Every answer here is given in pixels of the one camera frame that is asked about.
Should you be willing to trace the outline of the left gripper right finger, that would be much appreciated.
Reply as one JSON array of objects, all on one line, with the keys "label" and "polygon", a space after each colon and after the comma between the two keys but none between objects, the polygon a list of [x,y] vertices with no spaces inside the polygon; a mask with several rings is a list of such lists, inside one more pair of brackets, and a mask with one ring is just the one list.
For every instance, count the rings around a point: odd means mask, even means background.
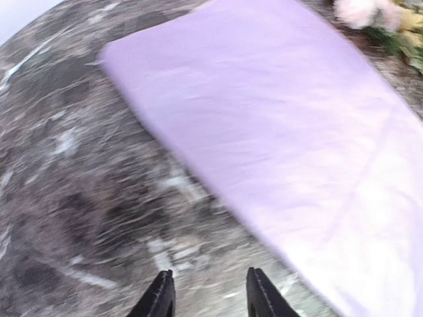
[{"label": "left gripper right finger", "polygon": [[246,290],[249,317],[297,317],[297,312],[260,268],[248,269]]}]

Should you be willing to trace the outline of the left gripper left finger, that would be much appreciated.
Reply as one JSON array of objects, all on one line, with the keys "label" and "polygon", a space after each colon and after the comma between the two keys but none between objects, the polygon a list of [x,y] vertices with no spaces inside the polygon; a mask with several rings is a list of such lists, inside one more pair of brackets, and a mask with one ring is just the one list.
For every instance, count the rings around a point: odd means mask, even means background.
[{"label": "left gripper left finger", "polygon": [[127,317],[175,317],[173,271],[160,271]]}]

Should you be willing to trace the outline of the pink wrapping paper sheet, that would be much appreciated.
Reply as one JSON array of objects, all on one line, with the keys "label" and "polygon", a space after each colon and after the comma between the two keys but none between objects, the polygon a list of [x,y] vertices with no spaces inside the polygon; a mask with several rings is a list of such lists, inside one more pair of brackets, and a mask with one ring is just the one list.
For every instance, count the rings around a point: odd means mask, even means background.
[{"label": "pink wrapping paper sheet", "polygon": [[422,315],[422,122],[321,17],[210,1],[100,61],[145,128],[341,315]]}]

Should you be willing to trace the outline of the yellow daisy bunch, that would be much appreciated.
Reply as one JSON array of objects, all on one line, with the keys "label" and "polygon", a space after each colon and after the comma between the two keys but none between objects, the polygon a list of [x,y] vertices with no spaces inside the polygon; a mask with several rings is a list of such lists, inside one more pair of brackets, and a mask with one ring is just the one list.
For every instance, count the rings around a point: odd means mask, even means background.
[{"label": "yellow daisy bunch", "polygon": [[404,61],[422,72],[422,2],[391,1],[391,10],[378,11],[364,28],[371,41],[389,55],[401,55]]}]

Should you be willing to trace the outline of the pink carnation stem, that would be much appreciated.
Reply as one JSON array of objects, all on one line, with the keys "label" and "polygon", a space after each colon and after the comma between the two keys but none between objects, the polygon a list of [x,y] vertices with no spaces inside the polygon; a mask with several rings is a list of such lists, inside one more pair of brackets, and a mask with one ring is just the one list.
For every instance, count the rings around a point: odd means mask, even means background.
[{"label": "pink carnation stem", "polygon": [[386,0],[336,0],[333,1],[337,20],[352,29],[376,26],[396,31],[401,25],[401,8]]}]

